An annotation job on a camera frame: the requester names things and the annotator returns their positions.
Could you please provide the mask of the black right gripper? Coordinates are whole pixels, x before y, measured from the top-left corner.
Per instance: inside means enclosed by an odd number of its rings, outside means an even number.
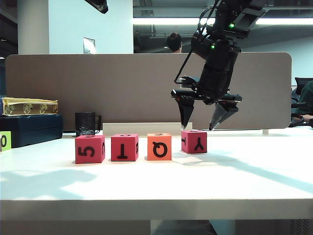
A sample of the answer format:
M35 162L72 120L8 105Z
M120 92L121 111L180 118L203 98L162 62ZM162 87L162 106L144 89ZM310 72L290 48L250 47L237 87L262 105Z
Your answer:
M190 90L172 90L172 98L178 101L181 129L185 130L194 110L194 100L201 100L207 105L216 102L215 111L209 124L212 131L227 118L238 112L237 103L242 101L238 94L230 94L229 84L233 73L234 63L227 63L224 70L215 70L204 65L199 79L180 74L185 67L183 63L174 82Z

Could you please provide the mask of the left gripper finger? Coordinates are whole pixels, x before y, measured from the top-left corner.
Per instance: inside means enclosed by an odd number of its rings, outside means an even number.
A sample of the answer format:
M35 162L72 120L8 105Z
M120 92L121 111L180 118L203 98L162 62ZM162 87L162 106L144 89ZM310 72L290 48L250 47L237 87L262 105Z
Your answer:
M107 0L85 0L85 1L102 14L106 14L109 10Z

